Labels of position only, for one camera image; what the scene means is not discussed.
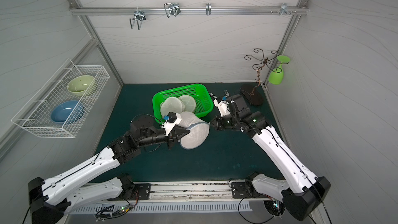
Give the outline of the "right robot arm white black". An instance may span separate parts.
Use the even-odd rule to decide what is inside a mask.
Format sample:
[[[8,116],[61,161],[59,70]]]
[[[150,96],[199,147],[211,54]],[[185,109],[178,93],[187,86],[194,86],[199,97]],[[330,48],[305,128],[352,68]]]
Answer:
[[[261,112],[252,112],[242,95],[214,98],[219,114],[210,124],[217,131],[233,130],[247,134],[270,157],[283,175],[273,179],[257,174],[250,179],[254,190],[281,202],[298,221],[306,219],[320,204],[331,188],[324,176],[317,176],[289,149],[276,129]]]

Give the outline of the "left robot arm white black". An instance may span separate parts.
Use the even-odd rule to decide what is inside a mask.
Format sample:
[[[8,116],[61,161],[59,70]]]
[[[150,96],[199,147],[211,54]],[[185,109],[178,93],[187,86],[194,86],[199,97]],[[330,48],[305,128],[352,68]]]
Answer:
[[[150,116],[140,116],[130,123],[125,135],[88,160],[57,176],[32,179],[28,183],[31,222],[55,224],[69,212],[97,201],[138,199],[136,186],[127,174],[91,186],[86,183],[127,163],[145,146],[166,143],[173,147],[190,133],[188,128],[180,126],[181,120],[180,114],[170,113],[157,129]]]

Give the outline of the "white mesh laundry bag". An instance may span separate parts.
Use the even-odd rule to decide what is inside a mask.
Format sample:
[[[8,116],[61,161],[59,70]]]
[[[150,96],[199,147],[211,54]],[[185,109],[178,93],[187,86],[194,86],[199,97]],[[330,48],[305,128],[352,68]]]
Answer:
[[[209,124],[191,112],[182,112],[179,117],[181,121],[178,125],[190,131],[179,141],[181,147],[190,150],[201,146],[209,135]]]

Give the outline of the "green plastic basket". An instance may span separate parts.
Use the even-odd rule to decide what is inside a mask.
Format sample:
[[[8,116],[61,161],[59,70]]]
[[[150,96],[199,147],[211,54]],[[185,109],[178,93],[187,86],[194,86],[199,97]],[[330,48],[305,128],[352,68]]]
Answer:
[[[214,108],[207,88],[202,84],[193,84],[169,89],[155,94],[152,99],[154,116],[163,118],[172,111],[191,112],[197,117],[207,116]]]

